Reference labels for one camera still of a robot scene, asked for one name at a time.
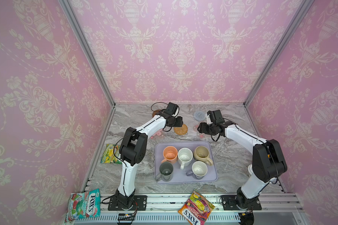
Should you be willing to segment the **woven rattan round coaster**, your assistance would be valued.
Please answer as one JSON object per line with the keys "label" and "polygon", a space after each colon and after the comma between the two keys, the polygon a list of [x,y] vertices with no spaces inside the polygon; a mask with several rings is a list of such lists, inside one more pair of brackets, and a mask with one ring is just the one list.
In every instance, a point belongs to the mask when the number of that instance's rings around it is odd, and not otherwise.
{"label": "woven rattan round coaster", "polygon": [[174,132],[177,135],[183,136],[183,135],[187,134],[188,127],[187,127],[186,124],[183,124],[181,127],[174,127]]}

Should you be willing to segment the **light blue knitted coaster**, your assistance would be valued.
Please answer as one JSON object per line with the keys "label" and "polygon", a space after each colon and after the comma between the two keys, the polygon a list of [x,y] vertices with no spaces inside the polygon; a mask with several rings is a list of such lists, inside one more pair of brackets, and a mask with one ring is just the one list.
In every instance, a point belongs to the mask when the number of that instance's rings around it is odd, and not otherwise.
{"label": "light blue knitted coaster", "polygon": [[195,111],[193,117],[197,121],[205,121],[207,114],[204,111]]}

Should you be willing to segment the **brown wooden round coaster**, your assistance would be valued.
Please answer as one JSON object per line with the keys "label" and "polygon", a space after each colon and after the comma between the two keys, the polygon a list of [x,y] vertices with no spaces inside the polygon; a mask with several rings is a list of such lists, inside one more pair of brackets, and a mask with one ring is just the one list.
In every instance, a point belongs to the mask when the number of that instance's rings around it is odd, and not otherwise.
{"label": "brown wooden round coaster", "polygon": [[159,112],[160,112],[160,110],[155,110],[155,111],[153,111],[152,117],[155,117]]}

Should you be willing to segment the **beige yellow mug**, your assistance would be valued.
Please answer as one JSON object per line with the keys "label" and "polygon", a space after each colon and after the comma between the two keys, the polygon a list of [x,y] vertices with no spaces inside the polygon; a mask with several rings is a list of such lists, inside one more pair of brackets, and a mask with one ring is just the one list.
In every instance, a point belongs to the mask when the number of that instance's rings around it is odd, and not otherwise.
{"label": "beige yellow mug", "polygon": [[193,152],[194,159],[206,163],[209,166],[214,164],[210,158],[209,149],[205,146],[198,146]]}

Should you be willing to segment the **pink flower coaster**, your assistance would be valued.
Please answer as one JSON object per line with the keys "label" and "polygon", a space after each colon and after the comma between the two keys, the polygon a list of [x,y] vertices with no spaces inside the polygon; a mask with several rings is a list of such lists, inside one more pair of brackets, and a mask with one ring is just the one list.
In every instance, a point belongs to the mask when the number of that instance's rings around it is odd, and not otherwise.
{"label": "pink flower coaster", "polygon": [[193,127],[193,131],[196,133],[196,136],[197,136],[198,138],[201,138],[201,139],[206,138],[206,137],[207,137],[206,134],[200,133],[200,132],[198,131],[199,125],[200,125],[200,124],[195,125],[195,126]]}
{"label": "pink flower coaster", "polygon": [[163,137],[164,137],[163,130],[160,129],[157,132],[155,132],[150,138],[151,139],[160,139],[160,138],[163,138]]}

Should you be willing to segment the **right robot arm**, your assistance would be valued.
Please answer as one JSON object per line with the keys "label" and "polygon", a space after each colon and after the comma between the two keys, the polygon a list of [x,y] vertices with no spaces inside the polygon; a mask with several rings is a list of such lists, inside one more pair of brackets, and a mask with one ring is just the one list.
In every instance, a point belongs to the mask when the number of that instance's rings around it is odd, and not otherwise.
{"label": "right robot arm", "polygon": [[251,134],[239,125],[202,122],[197,128],[199,133],[210,136],[223,136],[240,144],[252,154],[252,174],[247,182],[237,190],[236,205],[242,210],[255,209],[261,191],[287,171],[287,164],[278,141],[266,140]]}

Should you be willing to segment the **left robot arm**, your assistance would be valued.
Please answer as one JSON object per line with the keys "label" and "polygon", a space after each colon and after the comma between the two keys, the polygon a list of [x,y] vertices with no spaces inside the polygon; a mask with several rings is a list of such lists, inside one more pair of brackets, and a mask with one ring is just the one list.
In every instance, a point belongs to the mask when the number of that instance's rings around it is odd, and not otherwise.
{"label": "left robot arm", "polygon": [[119,208],[128,210],[134,205],[136,173],[139,163],[146,154],[148,138],[165,127],[181,127],[183,119],[178,114],[179,109],[174,111],[163,109],[145,124],[137,128],[127,128],[119,148],[119,159],[123,168],[114,195]]}

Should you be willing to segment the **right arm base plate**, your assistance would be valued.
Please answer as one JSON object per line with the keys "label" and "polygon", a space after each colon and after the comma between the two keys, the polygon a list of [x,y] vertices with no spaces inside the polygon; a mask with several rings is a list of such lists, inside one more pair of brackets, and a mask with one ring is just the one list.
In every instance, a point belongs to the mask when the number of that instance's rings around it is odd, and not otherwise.
{"label": "right arm base plate", "polygon": [[260,211],[259,197],[247,199],[242,195],[222,195],[219,200],[225,211]]}

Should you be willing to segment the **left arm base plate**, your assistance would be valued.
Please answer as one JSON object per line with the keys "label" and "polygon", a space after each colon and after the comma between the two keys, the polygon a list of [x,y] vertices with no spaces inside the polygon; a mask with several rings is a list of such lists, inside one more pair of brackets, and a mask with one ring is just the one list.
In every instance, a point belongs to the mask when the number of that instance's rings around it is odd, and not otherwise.
{"label": "left arm base plate", "polygon": [[124,204],[120,203],[114,197],[110,199],[108,204],[109,211],[145,211],[146,210],[146,203],[147,203],[147,196],[146,195],[135,195],[131,206],[125,206]]}

